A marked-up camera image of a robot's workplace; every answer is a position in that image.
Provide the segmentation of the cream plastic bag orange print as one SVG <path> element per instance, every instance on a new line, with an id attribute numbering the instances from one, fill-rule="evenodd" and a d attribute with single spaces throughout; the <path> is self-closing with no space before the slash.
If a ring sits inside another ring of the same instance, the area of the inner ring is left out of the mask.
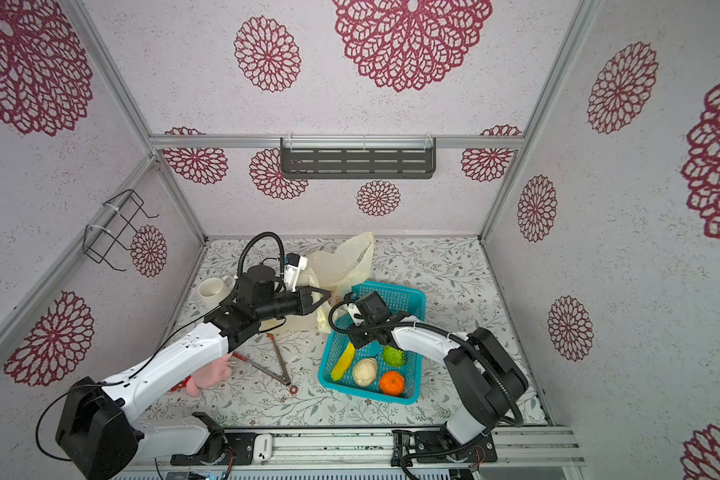
<path id="1" fill-rule="evenodd" d="M 306 269 L 297 285 L 309 285 L 331 292 L 331 298 L 306 317 L 289 316 L 297 329 L 314 327 L 320 334 L 331 331 L 327 316 L 331 307 L 351 289 L 369 280 L 373 271 L 375 236 L 364 232 L 349 239 L 301 239 L 286 244 L 287 253 L 307 258 Z"/>

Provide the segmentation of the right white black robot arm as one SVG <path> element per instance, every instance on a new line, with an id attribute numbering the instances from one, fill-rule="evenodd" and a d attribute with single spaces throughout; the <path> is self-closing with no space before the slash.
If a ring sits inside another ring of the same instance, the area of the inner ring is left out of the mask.
<path id="1" fill-rule="evenodd" d="M 391 311 L 375 291 L 346 295 L 331 308 L 328 325 L 357 349 L 374 342 L 389 345 L 447 370 L 462 404 L 442 429 L 442 442 L 451 450 L 480 441 L 501 424 L 525 424 L 518 399 L 528 380 L 487 329 L 449 332 L 407 311 Z"/>

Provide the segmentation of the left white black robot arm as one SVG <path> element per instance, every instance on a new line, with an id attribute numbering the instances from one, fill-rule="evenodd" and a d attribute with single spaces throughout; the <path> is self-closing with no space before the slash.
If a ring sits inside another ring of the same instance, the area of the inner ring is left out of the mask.
<path id="1" fill-rule="evenodd" d="M 64 406 L 55 441 L 66 460 L 87 479 L 111 479 L 131 462 L 183 455 L 200 463 L 221 460 L 227 449 L 223 428 L 205 413 L 156 424 L 142 413 L 197 370 L 226 360 L 268 320 L 308 316 L 331 293 L 298 285 L 306 260 L 281 251 L 279 265 L 238 268 L 230 293 L 174 343 L 145 361 L 101 382 L 76 382 L 60 399 Z"/>

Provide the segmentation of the yellow banana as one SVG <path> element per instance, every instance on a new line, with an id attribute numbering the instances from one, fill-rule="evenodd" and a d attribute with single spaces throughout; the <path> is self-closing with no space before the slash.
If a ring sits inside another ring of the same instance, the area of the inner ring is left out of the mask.
<path id="1" fill-rule="evenodd" d="M 331 371 L 330 376 L 333 382 L 338 382 L 344 377 L 344 375 L 352 365 L 355 354 L 356 349 L 354 345 L 349 342 Z"/>

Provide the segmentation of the large orange fruit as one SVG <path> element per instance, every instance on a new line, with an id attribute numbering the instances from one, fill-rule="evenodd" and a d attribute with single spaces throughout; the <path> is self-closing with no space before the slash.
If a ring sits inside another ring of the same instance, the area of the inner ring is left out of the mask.
<path id="1" fill-rule="evenodd" d="M 406 388 L 405 379 L 397 371 L 388 371 L 381 376 L 379 388 L 384 395 L 400 397 Z"/>

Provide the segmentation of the beige pear fruit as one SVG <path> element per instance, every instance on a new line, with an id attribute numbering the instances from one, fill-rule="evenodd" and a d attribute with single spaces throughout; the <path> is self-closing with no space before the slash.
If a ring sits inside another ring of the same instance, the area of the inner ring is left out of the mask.
<path id="1" fill-rule="evenodd" d="M 377 378 L 378 363 L 375 358 L 359 360 L 353 368 L 352 378 L 360 388 L 370 386 Z"/>

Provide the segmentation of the green bumpy fruit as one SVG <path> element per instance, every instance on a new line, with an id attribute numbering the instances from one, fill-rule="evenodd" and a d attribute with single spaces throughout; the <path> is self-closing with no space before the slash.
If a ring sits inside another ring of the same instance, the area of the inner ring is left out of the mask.
<path id="1" fill-rule="evenodd" d="M 392 346 L 385 346 L 381 352 L 383 361 L 390 367 L 399 368 L 406 364 L 406 354 Z"/>

